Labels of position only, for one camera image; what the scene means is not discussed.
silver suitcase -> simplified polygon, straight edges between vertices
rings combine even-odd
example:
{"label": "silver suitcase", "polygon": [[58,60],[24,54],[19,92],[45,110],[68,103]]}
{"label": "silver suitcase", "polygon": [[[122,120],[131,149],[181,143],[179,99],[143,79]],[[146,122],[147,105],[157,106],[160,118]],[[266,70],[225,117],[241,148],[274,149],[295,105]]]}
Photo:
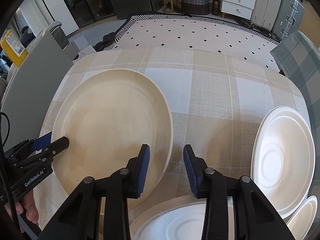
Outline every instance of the silver suitcase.
{"label": "silver suitcase", "polygon": [[271,31],[281,0],[256,0],[254,10],[251,16],[251,22],[261,28]]}
{"label": "silver suitcase", "polygon": [[281,0],[280,9],[272,28],[272,38],[283,40],[298,30],[304,13],[304,6],[298,0]]}

white rug with black dots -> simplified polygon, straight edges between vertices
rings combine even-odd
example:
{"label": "white rug with black dots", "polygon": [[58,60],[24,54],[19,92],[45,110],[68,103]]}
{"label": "white rug with black dots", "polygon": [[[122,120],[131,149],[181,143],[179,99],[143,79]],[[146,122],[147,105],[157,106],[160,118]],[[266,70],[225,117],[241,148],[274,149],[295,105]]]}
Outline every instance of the white rug with black dots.
{"label": "white rug with black dots", "polygon": [[270,51],[276,42],[239,25],[205,17],[181,15],[133,16],[106,49],[169,47],[222,53],[276,72]]}

table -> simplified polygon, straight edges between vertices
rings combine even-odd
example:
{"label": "table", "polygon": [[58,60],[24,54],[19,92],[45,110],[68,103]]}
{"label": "table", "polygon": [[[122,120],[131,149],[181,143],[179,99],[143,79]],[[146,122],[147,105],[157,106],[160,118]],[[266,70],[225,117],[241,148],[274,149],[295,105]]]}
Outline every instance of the table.
{"label": "table", "polygon": [[[254,140],[265,115],[277,106],[297,110],[310,125],[299,89],[286,77],[246,61],[201,50],[115,49],[81,58],[62,80],[48,109],[41,134],[53,129],[67,96],[83,81],[111,68],[130,68],[150,77],[172,112],[173,148],[167,170],[152,194],[129,211],[129,220],[169,199],[191,194],[182,150],[225,176],[250,176]],[[67,198],[55,174],[35,188],[43,228]]]}

blue gripper pad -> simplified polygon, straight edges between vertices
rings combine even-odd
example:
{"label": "blue gripper pad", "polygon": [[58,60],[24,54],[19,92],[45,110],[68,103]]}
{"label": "blue gripper pad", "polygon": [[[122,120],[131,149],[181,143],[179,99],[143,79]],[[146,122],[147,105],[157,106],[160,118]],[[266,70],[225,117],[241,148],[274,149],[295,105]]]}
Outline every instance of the blue gripper pad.
{"label": "blue gripper pad", "polygon": [[148,166],[149,166],[149,161],[150,161],[150,147],[149,145],[143,145],[141,150],[144,151],[143,154],[143,159],[141,160],[141,167],[138,173],[138,178],[137,178],[137,195],[138,197],[141,196],[141,193],[143,192],[144,189],[144,183],[146,182],[146,177],[147,177],[147,171],[148,171]]}
{"label": "blue gripper pad", "polygon": [[195,197],[197,197],[197,195],[198,195],[198,187],[197,187],[198,177],[196,174],[196,170],[194,168],[194,163],[196,161],[196,157],[195,157],[190,145],[186,145],[183,148],[183,161],[184,161],[184,165],[186,167],[191,192],[195,195]]}
{"label": "blue gripper pad", "polygon": [[49,132],[44,136],[40,137],[39,139],[35,140],[35,142],[33,143],[32,149],[34,151],[40,151],[41,149],[48,146],[51,143],[51,135],[52,135],[52,132]]}

human hand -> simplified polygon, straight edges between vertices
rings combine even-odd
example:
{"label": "human hand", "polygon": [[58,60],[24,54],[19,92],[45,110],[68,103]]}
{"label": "human hand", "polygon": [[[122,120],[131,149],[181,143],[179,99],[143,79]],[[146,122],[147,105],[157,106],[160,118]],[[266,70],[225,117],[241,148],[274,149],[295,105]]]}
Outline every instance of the human hand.
{"label": "human hand", "polygon": [[[22,205],[20,202],[16,202],[16,211],[18,215],[21,215],[23,213],[23,207],[26,209],[26,217],[29,221],[36,224],[39,220],[39,213],[36,207],[35,200],[33,198],[33,191],[30,191],[22,200]],[[12,218],[10,206],[9,203],[5,204],[5,209],[7,210],[7,213]]]}

